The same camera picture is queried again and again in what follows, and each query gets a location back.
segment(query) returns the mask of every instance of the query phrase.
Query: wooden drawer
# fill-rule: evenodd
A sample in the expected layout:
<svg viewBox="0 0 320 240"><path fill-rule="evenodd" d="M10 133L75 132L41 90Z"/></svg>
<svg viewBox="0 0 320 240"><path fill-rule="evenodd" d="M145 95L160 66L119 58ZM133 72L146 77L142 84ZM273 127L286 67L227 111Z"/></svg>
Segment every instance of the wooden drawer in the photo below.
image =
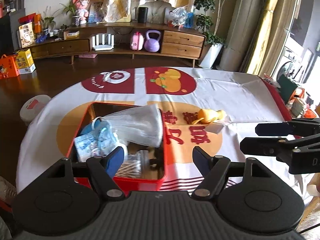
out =
<svg viewBox="0 0 320 240"><path fill-rule="evenodd" d="M48 44L50 55L63 53L89 52L89 40L58 41Z"/></svg>
<svg viewBox="0 0 320 240"><path fill-rule="evenodd" d="M202 47L204 37L187 33L164 31L162 42Z"/></svg>
<svg viewBox="0 0 320 240"><path fill-rule="evenodd" d="M182 44L162 42L161 53L198 58L200 57L201 48Z"/></svg>
<svg viewBox="0 0 320 240"><path fill-rule="evenodd" d="M31 47L30 51L34 59L40 57L47 57L49 55L47 44Z"/></svg>

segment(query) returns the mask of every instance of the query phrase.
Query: tablecloth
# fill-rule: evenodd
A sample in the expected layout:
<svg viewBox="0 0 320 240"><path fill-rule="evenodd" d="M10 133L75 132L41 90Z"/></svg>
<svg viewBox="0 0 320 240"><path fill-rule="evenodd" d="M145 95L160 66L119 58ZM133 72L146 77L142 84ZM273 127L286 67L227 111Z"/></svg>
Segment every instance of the tablecloth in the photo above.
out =
<svg viewBox="0 0 320 240"><path fill-rule="evenodd" d="M239 143L246 136L257 136L257 123L284 121L266 85L254 75L184 67L103 72L55 96L29 125L20 147L18 192L67 154L88 105L101 101L137 106L159 104L172 149L161 190L192 192L201 182L203 178L192 162L194 146L211 156L219 154L244 162L249 156L240 151ZM219 134L206 132L203 125L192 126L201 108L224 110L230 125ZM273 157L256 158L304 200L310 200L306 185L312 174L292 175L285 163ZM231 178L228 185L240 181L241 178Z"/></svg>

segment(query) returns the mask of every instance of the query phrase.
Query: white planter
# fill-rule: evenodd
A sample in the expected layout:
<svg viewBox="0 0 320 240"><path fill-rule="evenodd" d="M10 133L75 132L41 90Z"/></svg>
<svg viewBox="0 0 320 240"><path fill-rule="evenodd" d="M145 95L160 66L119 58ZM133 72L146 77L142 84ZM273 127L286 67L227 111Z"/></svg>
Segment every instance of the white planter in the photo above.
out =
<svg viewBox="0 0 320 240"><path fill-rule="evenodd" d="M222 49L221 43L216 43L210 47L207 54L204 56L203 60L199 64L202 68L212 68L213 63L215 62L217 56L219 55L220 50Z"/></svg>

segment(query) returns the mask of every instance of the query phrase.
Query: black speaker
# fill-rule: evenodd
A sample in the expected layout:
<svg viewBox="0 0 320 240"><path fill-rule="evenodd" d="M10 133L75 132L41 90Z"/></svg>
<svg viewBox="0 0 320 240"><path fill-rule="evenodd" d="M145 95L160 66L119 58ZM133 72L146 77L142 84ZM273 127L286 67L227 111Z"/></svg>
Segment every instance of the black speaker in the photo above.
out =
<svg viewBox="0 0 320 240"><path fill-rule="evenodd" d="M138 23L146 23L148 15L148 7L139 7L138 9Z"/></svg>

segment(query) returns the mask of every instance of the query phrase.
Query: wooden floor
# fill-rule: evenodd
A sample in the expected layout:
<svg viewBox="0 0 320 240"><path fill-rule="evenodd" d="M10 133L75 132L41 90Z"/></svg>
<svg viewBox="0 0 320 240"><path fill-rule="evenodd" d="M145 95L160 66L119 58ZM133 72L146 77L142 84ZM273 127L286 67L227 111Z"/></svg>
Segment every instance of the wooden floor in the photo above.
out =
<svg viewBox="0 0 320 240"><path fill-rule="evenodd" d="M20 143L27 127L20 119L23 104L36 95L54 97L66 88L101 72L151 66L192 66L192 60L136 55L98 55L95 59L70 57L39 59L31 74L0 80L0 176L15 185Z"/></svg>

